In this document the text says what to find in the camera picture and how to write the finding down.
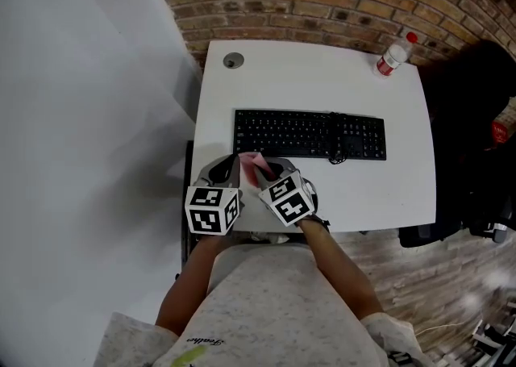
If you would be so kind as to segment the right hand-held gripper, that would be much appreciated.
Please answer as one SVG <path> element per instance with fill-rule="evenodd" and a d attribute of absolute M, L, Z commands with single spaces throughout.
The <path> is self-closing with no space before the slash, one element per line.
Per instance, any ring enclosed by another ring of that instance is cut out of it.
<path fill-rule="evenodd" d="M 267 167 L 256 166 L 261 202 L 286 227 L 316 219 L 318 195 L 312 182 L 285 158 L 265 157 Z"/>

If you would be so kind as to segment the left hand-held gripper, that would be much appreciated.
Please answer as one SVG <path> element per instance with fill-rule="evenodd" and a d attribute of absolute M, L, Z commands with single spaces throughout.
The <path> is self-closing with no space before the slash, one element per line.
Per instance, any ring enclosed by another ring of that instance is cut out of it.
<path fill-rule="evenodd" d="M 189 232 L 224 236 L 240 216 L 240 159 L 237 154 L 222 156 L 203 167 L 188 187 L 185 213 Z"/>

